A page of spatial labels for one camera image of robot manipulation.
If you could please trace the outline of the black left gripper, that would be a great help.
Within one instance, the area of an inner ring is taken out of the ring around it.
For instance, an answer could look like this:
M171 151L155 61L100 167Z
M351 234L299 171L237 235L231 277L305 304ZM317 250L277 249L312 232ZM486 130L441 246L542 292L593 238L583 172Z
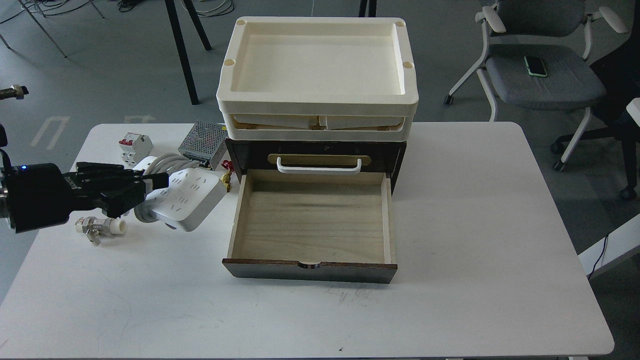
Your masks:
M66 223L74 211L100 208L106 217L119 218L144 202L146 191L167 187L167 173L144 175L103 162L79 161L67 173L52 162L2 167L1 218L16 233Z

